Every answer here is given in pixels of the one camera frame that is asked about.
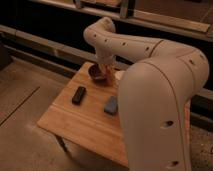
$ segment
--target brown bowl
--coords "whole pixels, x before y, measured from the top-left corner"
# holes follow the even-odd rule
[[[92,78],[93,81],[104,81],[106,80],[106,76],[101,72],[101,70],[98,67],[98,64],[94,64],[92,65],[89,70],[88,73],[90,75],[90,77]]]

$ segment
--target gray floor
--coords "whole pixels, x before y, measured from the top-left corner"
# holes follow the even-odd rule
[[[0,126],[0,171],[128,171],[70,142],[66,144],[72,156],[66,155],[51,134],[36,126],[68,78],[20,60],[6,70],[39,88]],[[193,170],[213,170],[212,142],[212,133],[192,126]]]

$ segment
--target floor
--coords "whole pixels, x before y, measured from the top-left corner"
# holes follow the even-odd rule
[[[38,88],[0,125],[0,171],[128,171],[66,141],[72,155],[65,154],[53,135],[37,127],[36,122],[69,78],[17,59],[5,70]],[[213,133],[191,127],[193,170],[213,170],[212,142]]]
[[[135,9],[208,24],[213,21],[212,0],[136,0]]]

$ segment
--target table top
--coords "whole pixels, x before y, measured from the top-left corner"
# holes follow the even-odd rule
[[[128,166],[119,115],[111,116],[103,111],[110,96],[116,96],[117,88],[95,84],[88,75],[91,65],[92,63],[86,62],[81,67],[38,121],[38,125],[92,152]],[[80,106],[71,103],[78,86],[85,86],[87,89]],[[185,107],[187,133],[189,114],[188,103]]]

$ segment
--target black object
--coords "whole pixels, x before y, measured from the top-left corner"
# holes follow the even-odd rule
[[[0,71],[12,62],[12,58],[0,41]]]
[[[104,107],[104,112],[110,115],[114,115],[117,112],[117,108],[118,108],[117,98],[111,96]]]
[[[79,86],[76,90],[74,96],[72,97],[72,103],[79,105],[84,97],[84,94],[86,93],[86,88]]]
[[[195,95],[191,100],[191,111],[213,119],[213,100]]]

